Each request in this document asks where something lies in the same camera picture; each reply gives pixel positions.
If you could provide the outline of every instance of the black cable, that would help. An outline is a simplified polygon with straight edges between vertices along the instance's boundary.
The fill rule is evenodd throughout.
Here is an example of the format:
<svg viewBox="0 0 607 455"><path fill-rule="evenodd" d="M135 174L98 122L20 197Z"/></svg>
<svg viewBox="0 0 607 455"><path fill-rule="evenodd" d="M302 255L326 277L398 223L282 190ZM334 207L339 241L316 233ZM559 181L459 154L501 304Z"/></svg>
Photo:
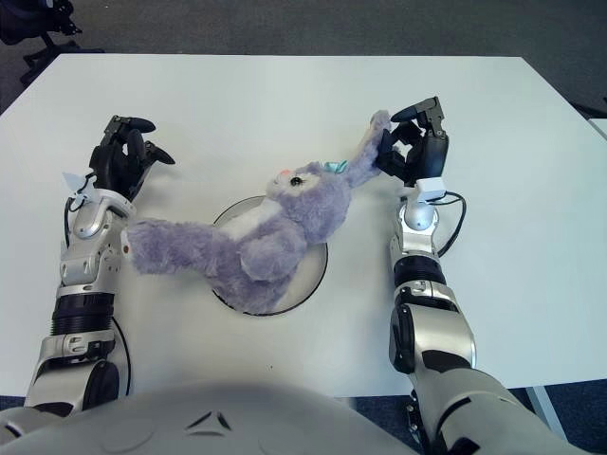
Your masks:
<svg viewBox="0 0 607 455"><path fill-rule="evenodd" d="M449 205L455 204L456 202L459 202L459 201L461 201L460 198L455 198L449 202L431 202L430 205L431 206L449 206Z"/></svg>
<svg viewBox="0 0 607 455"><path fill-rule="evenodd" d="M64 207L64 235L65 235L65 247L66 248L69 248L69 223L67 221L67 213L69 212L69 208L71 207L72 202L74 202L74 198L68 197L67 200L65 201L65 207Z"/></svg>
<svg viewBox="0 0 607 455"><path fill-rule="evenodd" d="M445 243L445 245L438 250L438 257L439 258L442 258L445 255L445 253L447 253L447 251L449 251L449 249L455 243L455 240L457 240L457 236L459 235L459 231L462 229L462 225L464 224L464 218L466 218L466 209L467 209L466 199L464 198L464 196L462 196L461 194L458 194L457 192L453 192L453 191L445 191L445 194L448 195L448 196L453 196L456 199L454 199L452 201L449 201L449 202L432 203L432 204L436 205L436 206L447 206L449 204L453 204L454 202L461 201L461 203L462 203L462 214L459 217L459 222L457 223L457 226L455 227L455 230L453 231L453 234L451 235L451 237L449 238L449 240Z"/></svg>
<svg viewBox="0 0 607 455"><path fill-rule="evenodd" d="M79 187L76 190L77 194L80 194L85 188L86 185L88 185L88 181L91 179L91 177L95 175L95 173L88 173L87 175L84 176L84 185L82 185L81 187ZM68 197L67 200L65 201L65 207L64 207L64 235L65 235L65 247L69 247L69 221L67 219L68 217L68 212L71 211L72 213L74 213L75 211L80 210L80 208L84 205L84 199L81 201L80 205L77 206L75 209L72 208L72 204L76 199L74 199L73 197Z"/></svg>
<svg viewBox="0 0 607 455"><path fill-rule="evenodd" d="M129 346L128 346L128 344L126 344L126 337L124 336L124 332L122 332L122 329L120 328L120 325L118 324L118 321L114 317L112 317L112 321L114 322L114 325L116 325L116 328L118 329L120 338L122 338L122 346L124 346L124 353L126 354L126 393L125 393L125 395L128 395L129 392L131 391L131 355L129 354Z"/></svg>

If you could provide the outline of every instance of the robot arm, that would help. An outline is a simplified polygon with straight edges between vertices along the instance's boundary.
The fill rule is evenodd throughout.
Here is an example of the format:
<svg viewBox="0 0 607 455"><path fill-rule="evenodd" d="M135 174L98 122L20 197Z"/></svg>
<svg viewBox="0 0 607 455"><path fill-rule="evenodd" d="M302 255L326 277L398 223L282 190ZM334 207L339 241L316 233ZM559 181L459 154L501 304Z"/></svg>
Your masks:
<svg viewBox="0 0 607 455"><path fill-rule="evenodd" d="M428 128L425 136L412 125L414 118ZM412 428L426 453L584 453L553 434L495 378L474 369L474 337L432 238L438 214L430 201L445 194L440 175L449 140L442 119L438 98L396 114L392 120L400 126L384 131L377 159L409 187L391 242L390 360L414 385ZM413 145L406 159L392 149L397 140Z"/></svg>
<svg viewBox="0 0 607 455"><path fill-rule="evenodd" d="M42 342L29 385L28 408L67 416L118 397L119 372L107 356L115 346L110 322L120 273L120 233L136 212L132 201L150 167L156 161L174 163L152 142L143 142L141 132L154 129L148 120L114 116L92 154L93 172L76 193L80 203L73 198L66 203L61 283L51 334ZM71 229L68 211L76 213Z"/></svg>

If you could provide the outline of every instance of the plush bunny ear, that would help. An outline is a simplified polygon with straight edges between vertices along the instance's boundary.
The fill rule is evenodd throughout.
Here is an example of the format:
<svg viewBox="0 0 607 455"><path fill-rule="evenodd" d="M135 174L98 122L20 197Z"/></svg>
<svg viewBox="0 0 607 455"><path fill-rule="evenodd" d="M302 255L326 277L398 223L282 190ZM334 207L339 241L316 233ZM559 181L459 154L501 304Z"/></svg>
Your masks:
<svg viewBox="0 0 607 455"><path fill-rule="evenodd" d="M350 161L343 173L350 188L358 187L381 173L375 165L377 146L381 141L383 130L390 131L390 127L390 114L388 114L388 111L377 111L371 117L369 129L357 148L357 156Z"/></svg>

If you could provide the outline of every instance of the plush bunny head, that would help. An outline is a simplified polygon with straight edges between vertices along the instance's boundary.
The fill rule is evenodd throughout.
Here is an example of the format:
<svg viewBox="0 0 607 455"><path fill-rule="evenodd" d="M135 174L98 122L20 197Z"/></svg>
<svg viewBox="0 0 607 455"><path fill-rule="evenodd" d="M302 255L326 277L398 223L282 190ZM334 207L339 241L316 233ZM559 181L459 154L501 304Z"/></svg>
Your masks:
<svg viewBox="0 0 607 455"><path fill-rule="evenodd" d="M350 185L343 174L310 163L296 171L282 171L267 184L266 197L278 202L285 215L303 228L306 241L321 244L345 219Z"/></svg>

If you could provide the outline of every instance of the purple plush toy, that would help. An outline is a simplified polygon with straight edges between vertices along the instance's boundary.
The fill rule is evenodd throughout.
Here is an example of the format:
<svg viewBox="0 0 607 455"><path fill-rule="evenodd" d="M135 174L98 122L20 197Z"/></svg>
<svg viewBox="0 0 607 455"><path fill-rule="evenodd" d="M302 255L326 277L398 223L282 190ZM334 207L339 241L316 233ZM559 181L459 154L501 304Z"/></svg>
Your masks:
<svg viewBox="0 0 607 455"><path fill-rule="evenodd" d="M309 246L322 244L343 223L351 189L379 174L374 165L387 111L375 113L345 170L318 162L282 171L267 185L260 206L224 226L142 220L129 226L123 242L141 273L175 273L193 268L231 307L252 314L271 311Z"/></svg>

